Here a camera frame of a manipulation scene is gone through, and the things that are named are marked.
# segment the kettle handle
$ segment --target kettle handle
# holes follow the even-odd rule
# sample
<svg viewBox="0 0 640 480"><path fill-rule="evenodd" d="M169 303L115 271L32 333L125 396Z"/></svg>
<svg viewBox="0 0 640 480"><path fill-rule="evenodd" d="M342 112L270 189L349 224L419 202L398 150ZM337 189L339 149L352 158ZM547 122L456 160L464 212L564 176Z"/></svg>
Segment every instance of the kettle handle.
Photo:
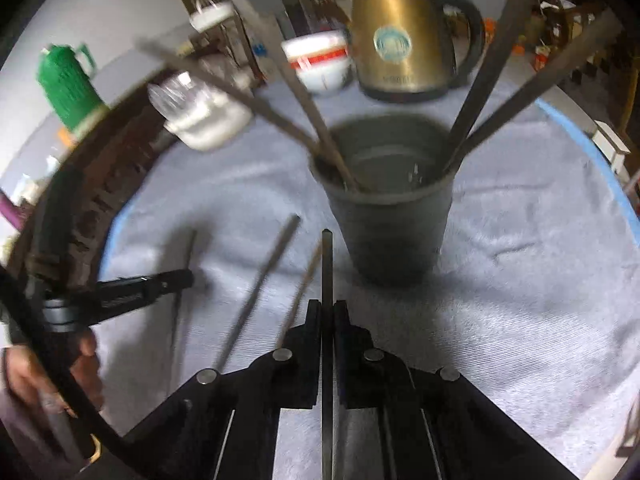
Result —
<svg viewBox="0 0 640 480"><path fill-rule="evenodd" d="M465 84L466 78L480 61L484 50L484 21L482 14L471 0L435 0L435 2L440 6L449 5L460 9L469 24L469 50L456 70L456 75L449 82L449 86L455 88Z"/></svg>
<svg viewBox="0 0 640 480"><path fill-rule="evenodd" d="M91 72L87 74L87 77L89 79L93 79L95 73L98 72L98 67L95 64L94 57L89 52L89 47L87 47L85 43L81 43L78 48L74 50L74 53L76 54L76 57L78 57L78 54L84 54L86 60L89 62L89 66L91 67Z"/></svg>

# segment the green pitcher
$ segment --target green pitcher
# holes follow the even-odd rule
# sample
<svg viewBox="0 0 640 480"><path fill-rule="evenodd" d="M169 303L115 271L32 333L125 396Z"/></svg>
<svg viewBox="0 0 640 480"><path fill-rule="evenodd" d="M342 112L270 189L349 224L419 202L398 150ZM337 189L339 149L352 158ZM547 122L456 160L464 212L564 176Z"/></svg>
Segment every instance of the green pitcher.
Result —
<svg viewBox="0 0 640 480"><path fill-rule="evenodd" d="M83 54L89 62L89 74L82 69L78 54ZM77 140L109 110L91 85L95 72L94 58L85 44L75 50L68 45L49 45L40 55L38 82L66 129Z"/></svg>

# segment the black kettle handle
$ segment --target black kettle handle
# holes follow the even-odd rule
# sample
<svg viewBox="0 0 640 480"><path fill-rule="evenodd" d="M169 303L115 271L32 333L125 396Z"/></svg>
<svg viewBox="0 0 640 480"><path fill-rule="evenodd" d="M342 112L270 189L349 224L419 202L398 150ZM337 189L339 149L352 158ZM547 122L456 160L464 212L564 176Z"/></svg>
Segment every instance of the black kettle handle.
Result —
<svg viewBox="0 0 640 480"><path fill-rule="evenodd" d="M465 59L456 70L456 75L449 86L455 88L465 84L466 78L474 69L484 50L484 21L482 14L471 0L435 0L440 6L451 6L460 9L469 24L469 50Z"/></svg>

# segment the metal screw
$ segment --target metal screw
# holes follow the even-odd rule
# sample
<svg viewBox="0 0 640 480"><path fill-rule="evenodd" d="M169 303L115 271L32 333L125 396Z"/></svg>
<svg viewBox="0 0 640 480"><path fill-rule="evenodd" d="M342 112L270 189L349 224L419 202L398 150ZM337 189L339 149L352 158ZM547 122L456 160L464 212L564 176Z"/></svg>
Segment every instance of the metal screw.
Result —
<svg viewBox="0 0 640 480"><path fill-rule="evenodd" d="M362 354L364 359L372 363L377 363L385 358L385 353L380 348L369 348Z"/></svg>
<svg viewBox="0 0 640 480"><path fill-rule="evenodd" d="M273 351L273 358L276 361L288 361L293 357L293 352L288 348L278 348Z"/></svg>
<svg viewBox="0 0 640 480"><path fill-rule="evenodd" d="M440 377L443 381L457 381L460 378L460 372L453 366L445 366L440 369Z"/></svg>
<svg viewBox="0 0 640 480"><path fill-rule="evenodd" d="M210 384L216 380L218 373L211 368L204 368L204 370L200 370L196 375L196 380L200 384Z"/></svg>

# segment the logo sticker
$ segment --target logo sticker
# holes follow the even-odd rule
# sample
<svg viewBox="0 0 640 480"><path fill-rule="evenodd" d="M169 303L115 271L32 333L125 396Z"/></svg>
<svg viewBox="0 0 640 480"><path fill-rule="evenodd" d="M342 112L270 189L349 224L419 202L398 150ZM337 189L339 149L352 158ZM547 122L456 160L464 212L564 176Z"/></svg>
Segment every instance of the logo sticker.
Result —
<svg viewBox="0 0 640 480"><path fill-rule="evenodd" d="M380 27L373 35L378 55L386 62L400 63L411 54L411 38L402 29Z"/></svg>

